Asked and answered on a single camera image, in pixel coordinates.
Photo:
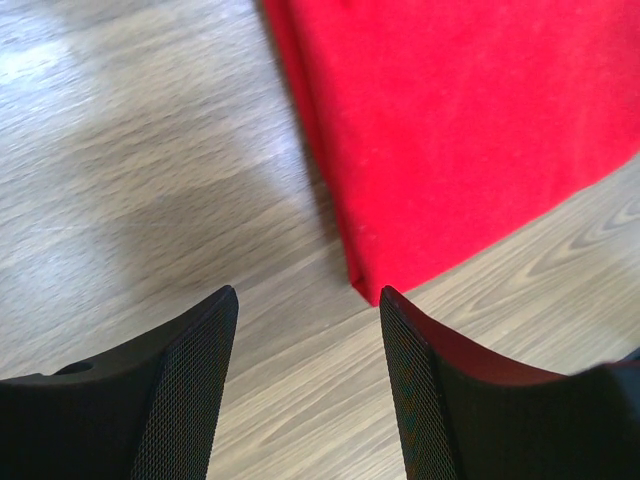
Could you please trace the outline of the red t shirt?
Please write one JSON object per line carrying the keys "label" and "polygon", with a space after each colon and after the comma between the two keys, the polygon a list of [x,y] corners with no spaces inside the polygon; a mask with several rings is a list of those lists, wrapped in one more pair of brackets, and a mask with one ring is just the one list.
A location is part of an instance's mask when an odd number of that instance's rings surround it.
{"label": "red t shirt", "polygon": [[371,304],[639,150],[635,1],[267,1],[349,279]]}

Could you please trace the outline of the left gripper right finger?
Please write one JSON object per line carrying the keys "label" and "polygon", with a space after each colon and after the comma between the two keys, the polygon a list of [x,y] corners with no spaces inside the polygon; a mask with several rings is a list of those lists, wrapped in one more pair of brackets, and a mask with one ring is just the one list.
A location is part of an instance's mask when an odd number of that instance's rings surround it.
{"label": "left gripper right finger", "polygon": [[572,375],[494,352],[392,287],[379,302],[410,479],[635,479],[639,356]]}

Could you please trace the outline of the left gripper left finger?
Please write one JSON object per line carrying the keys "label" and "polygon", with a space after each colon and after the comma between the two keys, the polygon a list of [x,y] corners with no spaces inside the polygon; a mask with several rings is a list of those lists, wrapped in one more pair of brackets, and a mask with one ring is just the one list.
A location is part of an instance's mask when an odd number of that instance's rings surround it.
{"label": "left gripper left finger", "polygon": [[2,478],[206,478],[237,318],[224,286],[51,375],[2,380]]}

